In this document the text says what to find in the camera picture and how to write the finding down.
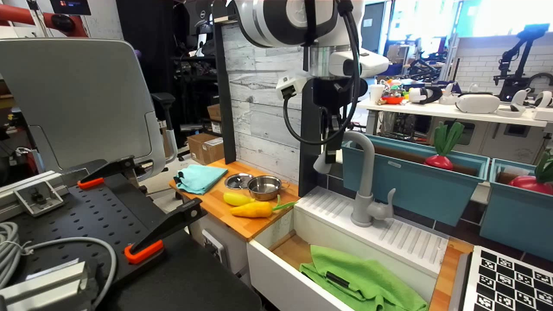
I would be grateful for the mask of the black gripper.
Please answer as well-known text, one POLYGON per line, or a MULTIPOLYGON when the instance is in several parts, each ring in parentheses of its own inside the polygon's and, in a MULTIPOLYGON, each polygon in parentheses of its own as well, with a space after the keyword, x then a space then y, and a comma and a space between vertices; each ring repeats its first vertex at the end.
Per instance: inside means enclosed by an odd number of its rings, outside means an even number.
POLYGON ((348 112, 347 105, 352 102, 350 77, 316 77, 312 81, 312 102, 326 114, 345 121, 348 112))

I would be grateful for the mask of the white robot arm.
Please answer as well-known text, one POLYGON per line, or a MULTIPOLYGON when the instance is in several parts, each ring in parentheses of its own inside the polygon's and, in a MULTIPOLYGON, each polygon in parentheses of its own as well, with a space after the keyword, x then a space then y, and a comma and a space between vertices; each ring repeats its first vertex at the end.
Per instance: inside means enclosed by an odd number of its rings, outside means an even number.
POLYGON ((390 60, 361 46, 362 0, 234 0, 241 34, 255 46, 302 46, 305 67, 279 77, 279 96, 295 96, 309 77, 373 77, 390 60))

